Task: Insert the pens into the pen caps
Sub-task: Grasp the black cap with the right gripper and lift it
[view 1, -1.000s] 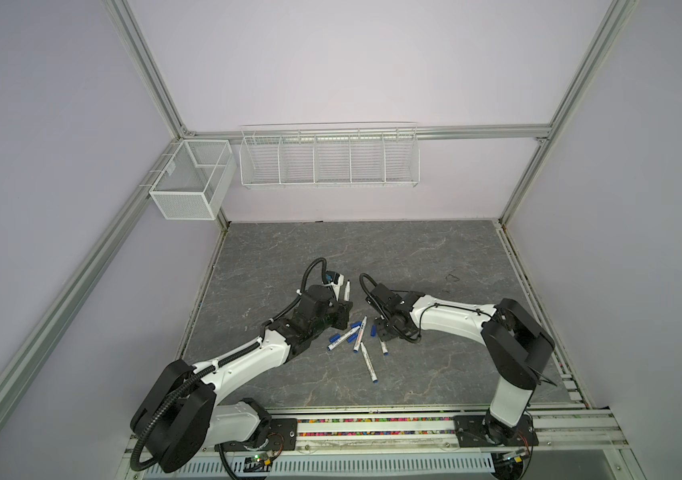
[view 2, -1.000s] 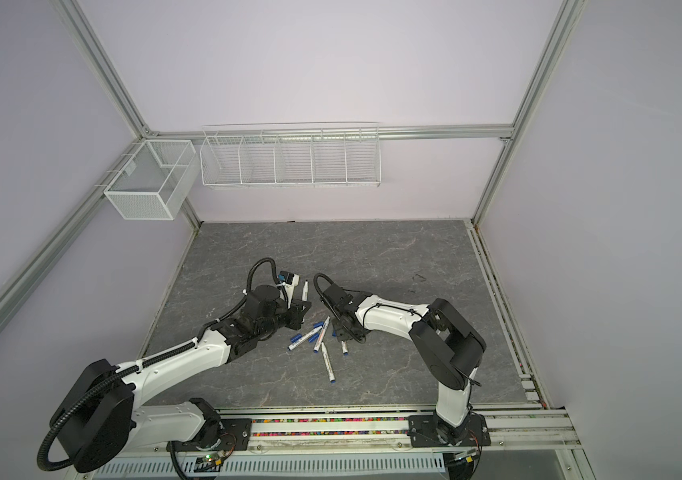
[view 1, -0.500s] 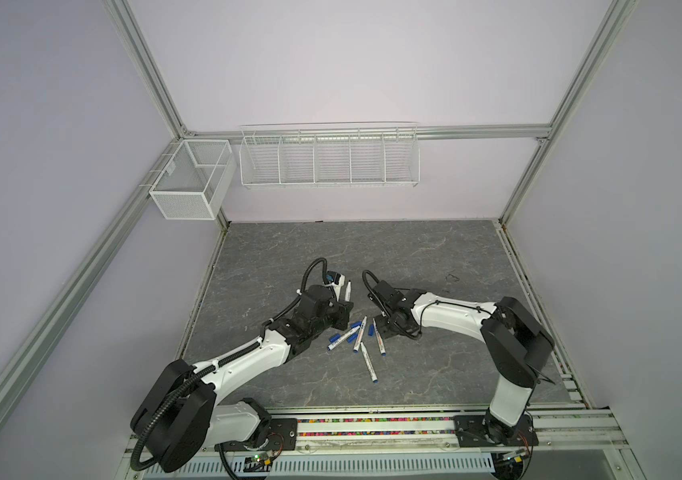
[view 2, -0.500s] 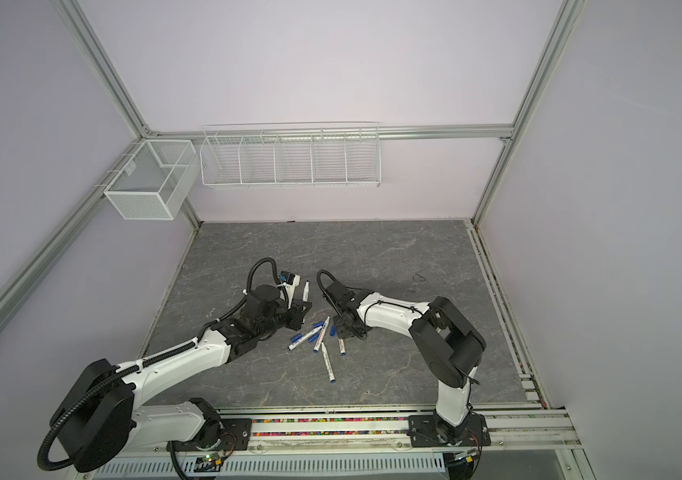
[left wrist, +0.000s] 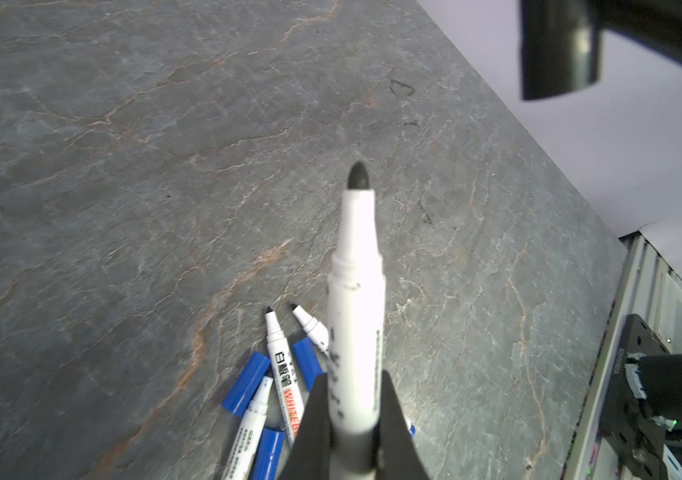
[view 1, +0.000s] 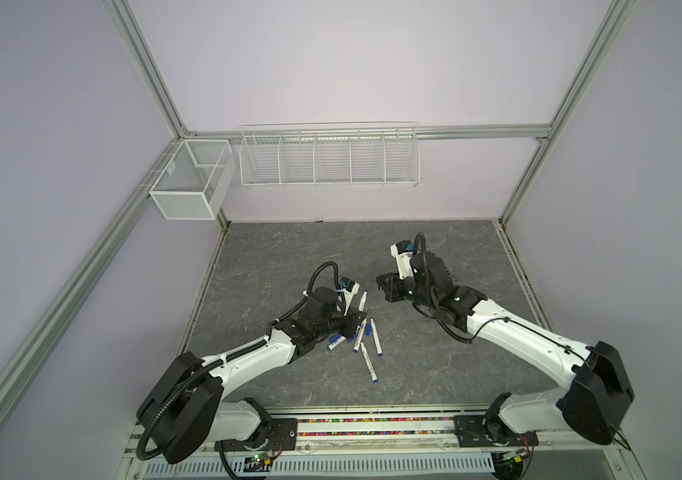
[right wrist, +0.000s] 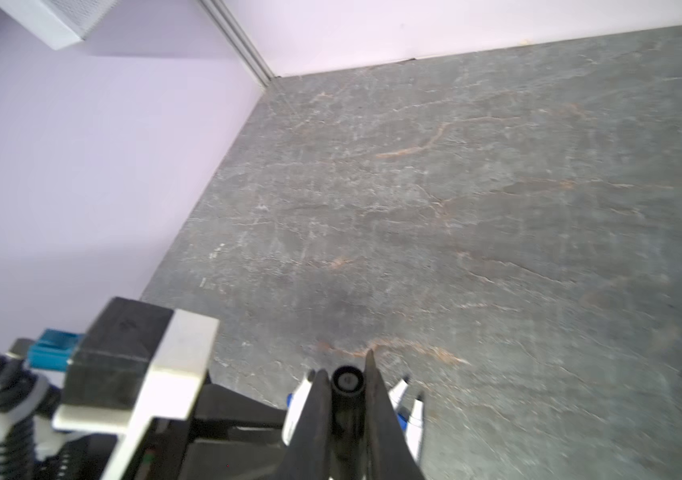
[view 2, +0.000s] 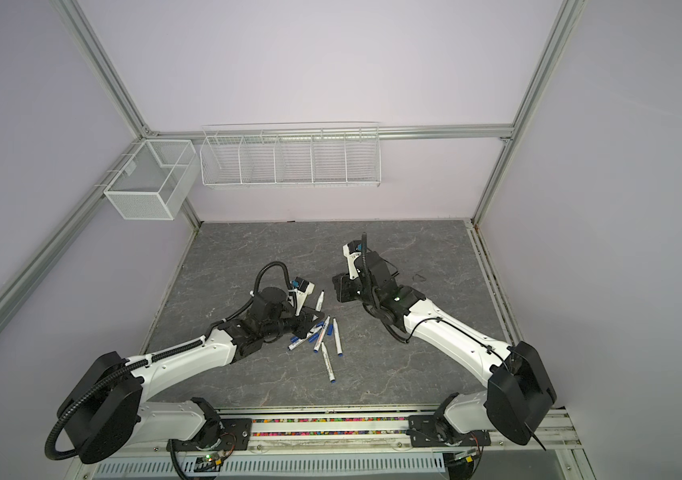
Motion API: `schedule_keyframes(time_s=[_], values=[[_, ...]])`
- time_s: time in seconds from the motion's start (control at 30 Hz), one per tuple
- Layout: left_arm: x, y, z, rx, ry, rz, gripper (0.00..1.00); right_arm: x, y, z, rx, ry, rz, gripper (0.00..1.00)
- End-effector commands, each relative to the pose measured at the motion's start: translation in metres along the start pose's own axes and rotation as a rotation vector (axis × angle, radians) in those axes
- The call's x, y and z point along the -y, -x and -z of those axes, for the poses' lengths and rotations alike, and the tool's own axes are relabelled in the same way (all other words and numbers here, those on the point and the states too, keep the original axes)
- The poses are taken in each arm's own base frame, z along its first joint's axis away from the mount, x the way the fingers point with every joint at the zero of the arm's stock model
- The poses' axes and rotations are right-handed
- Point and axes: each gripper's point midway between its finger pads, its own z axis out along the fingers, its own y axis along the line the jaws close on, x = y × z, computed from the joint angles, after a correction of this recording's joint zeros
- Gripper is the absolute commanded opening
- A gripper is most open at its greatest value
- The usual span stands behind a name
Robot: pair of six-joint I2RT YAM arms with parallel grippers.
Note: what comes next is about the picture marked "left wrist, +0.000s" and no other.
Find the black white marker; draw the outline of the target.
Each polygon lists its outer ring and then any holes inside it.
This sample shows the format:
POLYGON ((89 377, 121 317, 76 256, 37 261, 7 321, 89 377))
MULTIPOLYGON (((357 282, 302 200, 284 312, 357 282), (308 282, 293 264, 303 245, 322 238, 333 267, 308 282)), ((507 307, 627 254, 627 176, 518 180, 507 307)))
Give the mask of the black white marker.
POLYGON ((373 479, 380 419, 386 279, 375 192, 356 162, 342 192, 328 276, 328 413, 331 479, 373 479))

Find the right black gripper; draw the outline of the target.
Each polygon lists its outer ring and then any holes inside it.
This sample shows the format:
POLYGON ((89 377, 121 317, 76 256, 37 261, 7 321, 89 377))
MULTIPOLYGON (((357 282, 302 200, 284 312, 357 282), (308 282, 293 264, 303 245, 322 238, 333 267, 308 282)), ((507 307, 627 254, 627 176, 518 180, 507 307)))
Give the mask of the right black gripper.
POLYGON ((600 76, 601 32, 614 31, 682 66, 682 1, 521 1, 521 97, 583 90, 600 76))

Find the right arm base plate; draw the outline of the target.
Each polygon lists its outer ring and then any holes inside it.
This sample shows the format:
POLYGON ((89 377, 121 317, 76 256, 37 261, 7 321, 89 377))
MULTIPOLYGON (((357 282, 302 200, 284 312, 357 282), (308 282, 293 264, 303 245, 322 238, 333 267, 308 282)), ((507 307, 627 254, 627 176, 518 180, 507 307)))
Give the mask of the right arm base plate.
POLYGON ((638 479, 682 479, 682 421, 668 427, 630 388, 625 365, 640 356, 669 352, 636 314, 625 317, 617 352, 608 363, 607 390, 598 433, 617 455, 618 472, 638 479))

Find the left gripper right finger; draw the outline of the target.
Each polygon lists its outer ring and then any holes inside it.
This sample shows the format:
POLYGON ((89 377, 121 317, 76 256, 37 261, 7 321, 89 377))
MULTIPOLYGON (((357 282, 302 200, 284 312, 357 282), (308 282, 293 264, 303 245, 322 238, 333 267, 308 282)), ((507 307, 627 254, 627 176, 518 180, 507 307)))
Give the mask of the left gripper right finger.
POLYGON ((381 375, 376 479, 427 480, 388 371, 381 375))

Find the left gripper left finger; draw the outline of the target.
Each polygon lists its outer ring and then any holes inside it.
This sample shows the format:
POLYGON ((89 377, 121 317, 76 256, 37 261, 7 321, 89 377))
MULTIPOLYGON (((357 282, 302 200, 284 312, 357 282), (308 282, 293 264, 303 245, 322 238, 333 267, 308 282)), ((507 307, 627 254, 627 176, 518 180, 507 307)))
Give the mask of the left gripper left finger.
POLYGON ((331 422, 328 380, 320 374, 313 384, 296 440, 279 475, 280 480, 330 478, 331 422))

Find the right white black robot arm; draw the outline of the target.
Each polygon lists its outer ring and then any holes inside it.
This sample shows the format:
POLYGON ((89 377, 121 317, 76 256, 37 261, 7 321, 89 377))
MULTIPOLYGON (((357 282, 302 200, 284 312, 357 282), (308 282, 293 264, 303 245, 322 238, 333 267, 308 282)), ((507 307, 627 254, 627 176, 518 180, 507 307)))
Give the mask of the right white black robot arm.
MULTIPOLYGON (((603 30, 682 65, 682 1, 523 1, 521 96, 543 100, 583 90, 600 76, 603 30)), ((682 420, 682 354, 626 361, 627 384, 656 416, 682 420)))

